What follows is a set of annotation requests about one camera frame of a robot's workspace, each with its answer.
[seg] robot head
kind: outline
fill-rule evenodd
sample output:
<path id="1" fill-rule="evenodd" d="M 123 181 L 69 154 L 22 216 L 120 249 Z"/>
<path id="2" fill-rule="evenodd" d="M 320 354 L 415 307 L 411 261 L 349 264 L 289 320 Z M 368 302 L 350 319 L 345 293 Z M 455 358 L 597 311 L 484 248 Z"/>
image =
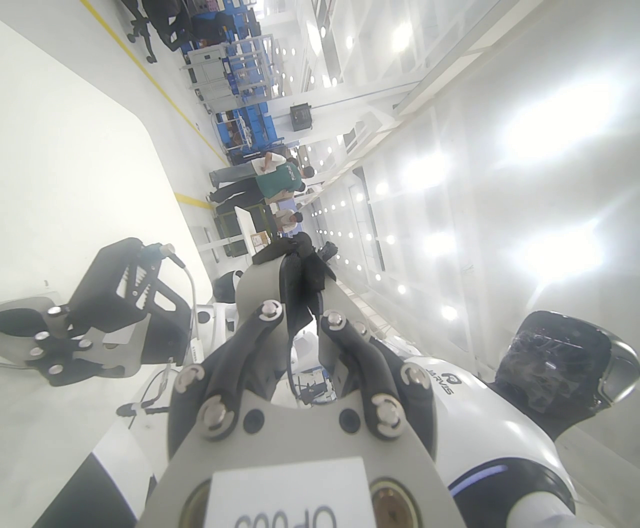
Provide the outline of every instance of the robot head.
<path id="1" fill-rule="evenodd" d="M 513 389 L 521 410 L 524 405 L 572 425 L 622 400 L 639 378 L 637 354 L 619 337 L 540 311 L 520 325 L 495 381 Z"/>

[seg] white shirt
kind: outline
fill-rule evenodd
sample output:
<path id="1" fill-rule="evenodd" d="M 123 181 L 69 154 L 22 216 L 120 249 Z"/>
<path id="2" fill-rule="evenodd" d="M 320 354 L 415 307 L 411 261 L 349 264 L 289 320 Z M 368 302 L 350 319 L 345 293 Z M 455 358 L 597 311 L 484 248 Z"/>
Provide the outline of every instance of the white shirt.
<path id="1" fill-rule="evenodd" d="M 293 231 L 298 225 L 298 222 L 290 222 L 289 218 L 295 213 L 293 209 L 282 209 L 273 213 L 273 219 L 276 221 L 276 226 L 282 228 L 282 232 L 288 233 Z"/>
<path id="2" fill-rule="evenodd" d="M 255 173 L 258 176 L 261 176 L 262 174 L 273 172 L 277 166 L 282 165 L 283 163 L 286 163 L 286 161 L 287 161 L 287 158 L 285 158 L 284 156 L 281 156 L 280 154 L 271 154 L 271 163 L 269 163 L 268 171 L 265 172 L 263 169 L 264 167 L 263 157 L 257 157 L 256 159 L 252 159 L 251 165 L 253 165 L 253 170 L 255 170 Z"/>

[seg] white robot body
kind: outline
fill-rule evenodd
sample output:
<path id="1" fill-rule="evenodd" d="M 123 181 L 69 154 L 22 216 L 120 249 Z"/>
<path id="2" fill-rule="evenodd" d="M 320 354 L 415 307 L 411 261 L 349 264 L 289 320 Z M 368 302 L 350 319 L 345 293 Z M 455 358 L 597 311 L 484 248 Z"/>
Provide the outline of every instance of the white robot body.
<path id="1" fill-rule="evenodd" d="M 450 485 L 491 460 L 523 458 L 571 479 L 549 436 L 469 372 L 432 357 L 411 357 L 431 376 L 437 410 L 436 468 Z"/>

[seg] fluorescent light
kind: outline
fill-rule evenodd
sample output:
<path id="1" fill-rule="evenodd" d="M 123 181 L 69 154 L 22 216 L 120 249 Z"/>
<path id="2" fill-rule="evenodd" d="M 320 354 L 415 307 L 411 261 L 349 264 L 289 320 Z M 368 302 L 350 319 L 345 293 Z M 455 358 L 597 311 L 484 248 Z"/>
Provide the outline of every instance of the fluorescent light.
<path id="1" fill-rule="evenodd" d="M 389 184 L 387 182 L 382 182 L 376 185 L 377 195 L 386 195 L 388 191 L 389 191 Z"/>
<path id="2" fill-rule="evenodd" d="M 565 86 L 521 110 L 507 127 L 506 145 L 521 161 L 554 156 L 600 131 L 614 103 L 615 89 L 607 81 Z"/>
<path id="3" fill-rule="evenodd" d="M 447 321 L 453 321 L 458 318 L 458 311 L 453 306 L 443 306 L 440 313 Z"/>
<path id="4" fill-rule="evenodd" d="M 404 184 L 414 191 L 435 187 L 444 181 L 449 167 L 449 159 L 437 150 L 413 160 L 404 169 Z"/>
<path id="5" fill-rule="evenodd" d="M 434 233 L 427 236 L 424 248 L 431 257 L 439 257 L 451 253 L 456 247 L 456 241 L 449 233 Z"/>
<path id="6" fill-rule="evenodd" d="M 522 264 L 547 284 L 597 268 L 602 254 L 591 226 L 539 236 L 521 251 Z"/>
<path id="7" fill-rule="evenodd" d="M 400 24 L 391 35 L 391 49 L 396 53 L 404 51 L 409 45 L 413 28 L 409 22 Z"/>

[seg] black pants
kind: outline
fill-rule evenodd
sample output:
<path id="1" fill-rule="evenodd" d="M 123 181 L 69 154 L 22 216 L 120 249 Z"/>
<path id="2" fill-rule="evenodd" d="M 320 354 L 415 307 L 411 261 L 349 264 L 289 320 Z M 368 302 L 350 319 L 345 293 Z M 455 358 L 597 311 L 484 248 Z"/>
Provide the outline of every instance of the black pants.
<path id="1" fill-rule="evenodd" d="M 218 214 L 231 212 L 234 207 L 251 207 L 264 200 L 264 195 L 258 187 L 255 178 L 247 178 L 220 188 L 211 193 L 211 200 L 219 205 L 216 208 Z"/>

